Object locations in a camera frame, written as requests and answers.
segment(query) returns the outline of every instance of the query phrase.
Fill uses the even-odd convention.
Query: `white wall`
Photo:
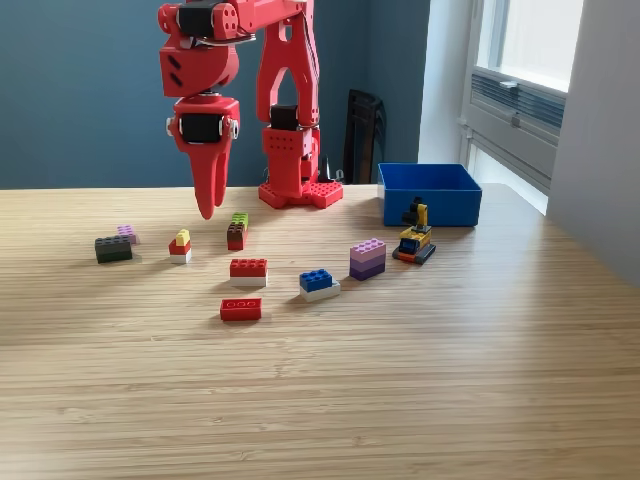
[[[431,0],[419,163],[458,163],[457,118],[462,110],[472,7],[473,0]]]
[[[638,0],[585,0],[548,216],[640,286],[638,25]]]

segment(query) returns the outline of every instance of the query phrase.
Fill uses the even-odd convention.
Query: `blue box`
[[[332,285],[333,277],[324,269],[314,270],[313,272],[303,273],[300,275],[300,286],[307,293],[331,288]]]
[[[402,213],[415,197],[427,205],[432,227],[475,227],[482,189],[459,164],[381,163],[378,196],[384,224],[405,225]]]

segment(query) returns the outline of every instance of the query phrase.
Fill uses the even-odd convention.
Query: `blue plastic bin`
[[[429,207],[432,227],[475,227],[482,189],[458,164],[381,163],[378,195],[384,224],[404,225],[402,213],[415,197]]]

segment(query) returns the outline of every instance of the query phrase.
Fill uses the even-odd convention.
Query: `blue wall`
[[[166,40],[156,23],[162,3],[30,0],[3,5],[0,188],[192,183],[187,157],[165,134],[174,100],[162,95],[158,63],[158,49]],[[415,5],[408,12],[381,0],[316,2],[322,153],[334,169],[342,159],[350,88],[385,101],[387,160],[417,160],[428,1],[410,3]],[[255,118],[261,47],[261,41],[238,47],[240,74],[224,89],[241,101],[242,109],[230,185],[256,185],[266,167],[263,125]],[[415,58],[405,61],[400,50]],[[295,102],[290,79],[281,89],[281,102]]]
[[[367,89],[385,104],[386,162],[418,161],[429,6],[370,0]]]

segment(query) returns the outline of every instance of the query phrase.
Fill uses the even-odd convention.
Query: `lavender lego brick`
[[[349,266],[353,270],[357,270],[359,272],[366,272],[367,270],[375,268],[379,265],[384,265],[386,260],[387,260],[387,256],[384,253],[380,254],[375,258],[372,258],[371,260],[367,260],[366,262],[359,262],[352,258],[351,261],[349,262]]]
[[[377,267],[370,268],[366,272],[359,272],[358,270],[354,270],[353,268],[349,269],[349,276],[355,278],[356,280],[360,280],[364,282],[371,277],[375,277],[376,275],[381,274],[385,270],[385,264],[378,265]]]
[[[387,245],[377,238],[372,238],[359,245],[351,247],[351,258],[360,263],[367,262],[372,258],[387,254]]]
[[[131,245],[138,245],[140,243],[140,239],[131,225],[118,225],[118,235],[128,236]]]

